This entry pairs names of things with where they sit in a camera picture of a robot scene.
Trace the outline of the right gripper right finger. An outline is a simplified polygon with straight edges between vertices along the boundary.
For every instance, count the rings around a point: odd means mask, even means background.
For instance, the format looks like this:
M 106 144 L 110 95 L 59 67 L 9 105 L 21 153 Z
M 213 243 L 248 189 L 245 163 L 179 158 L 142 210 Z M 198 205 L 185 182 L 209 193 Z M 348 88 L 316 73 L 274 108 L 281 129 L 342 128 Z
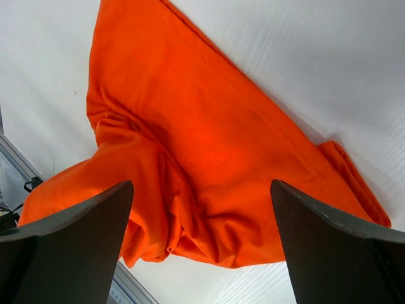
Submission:
M 273 210 L 298 303 L 404 303 L 404 233 L 314 199 L 281 180 Z

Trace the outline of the orange t-shirt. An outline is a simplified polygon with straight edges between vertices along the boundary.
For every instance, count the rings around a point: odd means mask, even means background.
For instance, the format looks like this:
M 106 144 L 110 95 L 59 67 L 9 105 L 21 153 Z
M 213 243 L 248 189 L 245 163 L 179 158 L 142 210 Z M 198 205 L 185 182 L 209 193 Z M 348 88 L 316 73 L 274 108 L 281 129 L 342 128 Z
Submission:
M 97 151 L 35 188 L 20 225 L 129 180 L 129 267 L 171 254 L 231 269 L 281 262 L 273 179 L 391 225 L 344 149 L 313 144 L 169 1 L 101 2 L 87 117 Z

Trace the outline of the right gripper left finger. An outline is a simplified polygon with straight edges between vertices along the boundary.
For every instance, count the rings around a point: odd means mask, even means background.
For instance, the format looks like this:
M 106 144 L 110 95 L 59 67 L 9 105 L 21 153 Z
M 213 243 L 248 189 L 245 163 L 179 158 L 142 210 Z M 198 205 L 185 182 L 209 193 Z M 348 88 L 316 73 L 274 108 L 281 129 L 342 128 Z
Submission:
M 133 197 L 126 180 L 1 233 L 1 303 L 106 303 Z

